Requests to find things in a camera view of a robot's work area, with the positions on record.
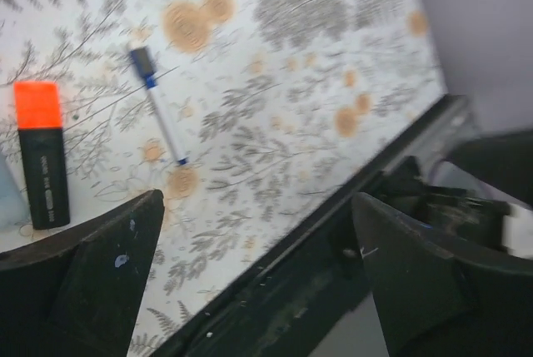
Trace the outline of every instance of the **white tablecloth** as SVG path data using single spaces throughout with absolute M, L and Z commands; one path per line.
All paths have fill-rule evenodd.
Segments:
M 0 0 L 0 142 L 21 189 L 12 83 L 60 85 L 72 224 L 156 187 L 166 213 L 131 355 L 149 355 L 441 94 L 417 0 Z M 150 46 L 191 164 L 130 67 Z M 0 250 L 49 236 L 28 223 Z

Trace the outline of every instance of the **gray object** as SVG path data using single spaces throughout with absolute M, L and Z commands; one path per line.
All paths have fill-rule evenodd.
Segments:
M 13 180 L 5 157 L 0 154 L 0 228 L 28 219 L 27 204 Z

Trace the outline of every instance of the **highlighter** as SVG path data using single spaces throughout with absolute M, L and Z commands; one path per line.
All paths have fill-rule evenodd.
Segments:
M 54 82 L 15 82 L 18 139 L 33 228 L 70 223 L 59 92 Z

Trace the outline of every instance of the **floral pattern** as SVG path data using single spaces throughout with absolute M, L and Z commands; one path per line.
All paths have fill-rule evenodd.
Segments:
M 0 146 L 24 193 L 12 84 L 59 84 L 72 225 L 158 188 L 130 355 L 149 355 L 441 94 L 418 0 L 0 0 Z M 145 42 L 176 167 L 127 44 Z M 9 250 L 57 231 L 2 233 Z

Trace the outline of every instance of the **blurry black object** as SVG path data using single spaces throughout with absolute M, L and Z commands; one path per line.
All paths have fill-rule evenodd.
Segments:
M 391 357 L 533 355 L 533 261 L 446 234 L 367 194 L 353 199 Z
M 414 156 L 383 177 L 376 197 L 445 233 L 506 251 L 503 228 L 510 206 L 503 201 L 480 199 L 466 189 L 427 185 Z
M 126 355 L 163 212 L 149 191 L 0 254 L 0 355 Z
M 454 147 L 446 160 L 533 206 L 533 131 L 482 137 Z

